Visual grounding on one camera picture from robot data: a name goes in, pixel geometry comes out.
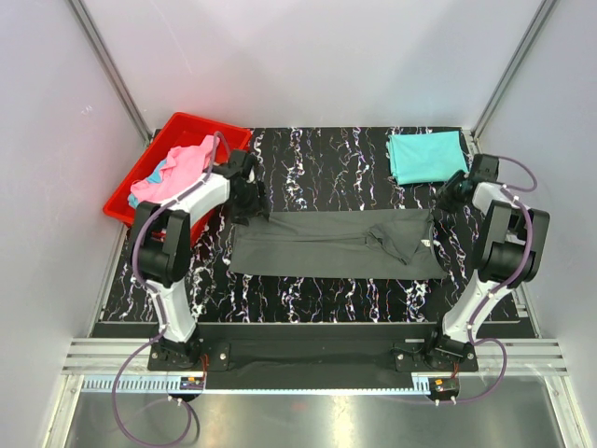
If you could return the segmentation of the dark grey t-shirt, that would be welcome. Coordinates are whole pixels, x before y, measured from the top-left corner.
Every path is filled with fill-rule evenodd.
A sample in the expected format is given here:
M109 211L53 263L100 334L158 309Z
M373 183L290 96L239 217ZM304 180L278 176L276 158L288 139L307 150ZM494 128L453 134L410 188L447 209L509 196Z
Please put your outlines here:
M427 209L274 212L234 231L234 273L423 281L446 277Z

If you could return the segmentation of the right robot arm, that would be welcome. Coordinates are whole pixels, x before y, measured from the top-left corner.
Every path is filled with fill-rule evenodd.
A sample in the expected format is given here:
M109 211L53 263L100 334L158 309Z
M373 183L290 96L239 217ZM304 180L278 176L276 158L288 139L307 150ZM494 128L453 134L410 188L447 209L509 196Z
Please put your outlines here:
M471 204L484 221L473 245L471 279L423 345L422 359L433 370L473 360L481 324L506 295L538 273L550 214L525 205L518 196L536 189L534 175L529 188L498 181L500 162L508 160L477 154L470 170L456 172L437 194L440 209L454 212L460 204Z

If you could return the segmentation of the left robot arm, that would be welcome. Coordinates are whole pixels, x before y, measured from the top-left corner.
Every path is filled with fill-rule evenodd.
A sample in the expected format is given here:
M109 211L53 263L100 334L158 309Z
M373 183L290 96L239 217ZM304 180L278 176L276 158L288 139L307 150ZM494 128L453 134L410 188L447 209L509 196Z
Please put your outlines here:
M257 179L256 155L234 149L226 162L208 165L207 172L165 203L142 202L131 232L130 263L136 280L152 299L158 335L151 340L152 357L180 369L201 360L198 326L192 316L185 277L192 258L192 227L220 205L231 222L248 225L253 217L268 218L265 186Z

